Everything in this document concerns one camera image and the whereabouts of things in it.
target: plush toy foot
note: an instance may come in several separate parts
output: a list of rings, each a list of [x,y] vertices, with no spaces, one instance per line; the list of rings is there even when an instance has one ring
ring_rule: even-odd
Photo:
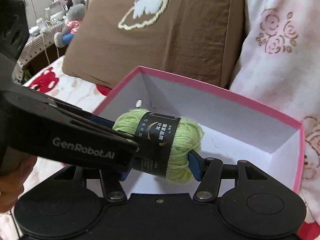
[[[62,33],[56,33],[54,35],[54,44],[59,48],[65,47],[65,44],[63,44],[62,42],[62,36],[63,36]]]

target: cream embroidered outline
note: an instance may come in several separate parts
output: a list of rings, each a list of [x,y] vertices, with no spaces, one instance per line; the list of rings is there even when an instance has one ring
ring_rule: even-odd
[[[167,8],[167,5],[168,5],[168,0],[162,0],[161,8],[156,12],[154,17],[152,17],[150,20],[143,21],[143,23],[136,23],[134,25],[128,26],[128,25],[123,24],[123,23],[127,19],[128,15],[134,10],[134,6],[132,6],[130,8],[130,10],[121,19],[121,21],[118,23],[118,28],[119,29],[125,29],[126,31],[131,31],[131,30],[133,30],[135,28],[141,29],[141,28],[150,26],[150,25],[154,24],[158,20],[160,14],[162,14],[164,12],[164,10]]]

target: yarn skein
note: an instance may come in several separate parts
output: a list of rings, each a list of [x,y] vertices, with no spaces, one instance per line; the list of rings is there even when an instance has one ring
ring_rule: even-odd
[[[135,134],[141,118],[147,112],[149,111],[146,109],[135,109],[125,113],[117,119],[113,129]],[[167,166],[168,181],[184,184],[193,179],[189,169],[188,153],[192,149],[200,151],[203,134],[201,127],[195,121],[185,117],[180,119]]]

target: circular black cover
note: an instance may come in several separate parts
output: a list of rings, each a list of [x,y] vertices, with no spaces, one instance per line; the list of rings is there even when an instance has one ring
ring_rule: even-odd
[[[24,233],[62,239],[82,233],[100,215],[99,197],[72,181],[51,180],[23,195],[14,214]]]
[[[259,185],[247,183],[226,192],[219,210],[233,228],[255,237],[297,232],[305,217],[304,203],[298,195],[283,185],[261,180]]]

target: black yarn label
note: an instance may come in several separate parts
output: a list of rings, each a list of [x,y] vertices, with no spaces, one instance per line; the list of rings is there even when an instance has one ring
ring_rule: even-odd
[[[165,178],[173,139],[180,117],[147,112],[135,132],[139,151],[133,168]]]

